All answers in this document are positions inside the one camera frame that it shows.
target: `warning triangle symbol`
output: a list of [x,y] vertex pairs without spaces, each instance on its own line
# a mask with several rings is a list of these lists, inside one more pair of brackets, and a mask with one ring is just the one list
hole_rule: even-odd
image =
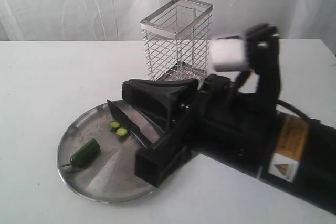
[[286,171],[289,165],[286,164],[279,164],[279,165],[274,165],[276,167],[276,169],[278,169],[281,174],[283,174],[284,176],[286,175]]

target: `metal plate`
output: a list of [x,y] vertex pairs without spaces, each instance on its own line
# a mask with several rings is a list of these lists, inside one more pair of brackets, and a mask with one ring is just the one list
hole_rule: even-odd
[[[124,101],[116,105],[139,126],[149,140],[159,135],[151,124]],[[122,142],[109,131],[113,121],[106,104],[97,106],[77,118],[64,133],[58,146],[57,167],[65,184],[76,194],[97,202],[123,202],[142,197],[154,191],[134,175],[135,151],[139,148],[134,136]],[[69,163],[70,157],[91,138],[100,145],[100,153],[85,169],[59,167]]]

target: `black knife handle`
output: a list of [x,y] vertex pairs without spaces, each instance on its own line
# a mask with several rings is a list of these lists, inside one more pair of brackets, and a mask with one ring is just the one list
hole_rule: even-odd
[[131,132],[134,135],[135,140],[137,141],[137,143],[141,147],[147,149],[147,148],[149,148],[152,145],[152,142],[149,141],[149,139],[144,134],[142,134],[142,132],[140,131],[139,128],[137,128],[136,130],[133,130]]

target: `wire basket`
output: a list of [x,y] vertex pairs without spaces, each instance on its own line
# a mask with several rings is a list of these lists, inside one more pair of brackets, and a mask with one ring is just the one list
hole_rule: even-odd
[[151,80],[203,81],[212,9],[197,0],[171,0],[140,22]]

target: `knife blade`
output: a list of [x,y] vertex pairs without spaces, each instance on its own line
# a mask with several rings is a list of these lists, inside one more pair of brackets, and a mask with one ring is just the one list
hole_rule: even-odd
[[143,148],[149,148],[152,142],[142,134],[140,128],[133,123],[133,121],[113,102],[107,100],[107,104],[110,108],[113,118],[120,123],[120,125],[130,131],[137,141],[137,143]]

